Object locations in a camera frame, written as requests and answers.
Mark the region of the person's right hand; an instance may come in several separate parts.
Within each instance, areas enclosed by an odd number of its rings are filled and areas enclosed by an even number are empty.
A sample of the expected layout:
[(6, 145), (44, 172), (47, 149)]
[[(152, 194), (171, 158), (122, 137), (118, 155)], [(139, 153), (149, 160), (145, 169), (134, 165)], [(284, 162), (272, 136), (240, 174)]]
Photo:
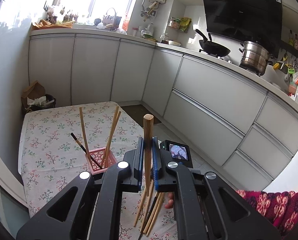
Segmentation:
[(168, 193), (168, 202), (165, 204), (165, 209), (172, 209), (174, 206), (174, 194), (172, 192)]

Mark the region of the red floral sleeve forearm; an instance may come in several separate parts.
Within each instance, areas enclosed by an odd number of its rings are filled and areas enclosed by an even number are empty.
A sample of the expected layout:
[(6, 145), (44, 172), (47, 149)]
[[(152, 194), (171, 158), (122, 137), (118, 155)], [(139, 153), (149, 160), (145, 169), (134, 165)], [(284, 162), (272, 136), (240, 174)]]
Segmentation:
[(237, 193), (279, 231), (282, 239), (298, 239), (298, 192), (237, 190)]

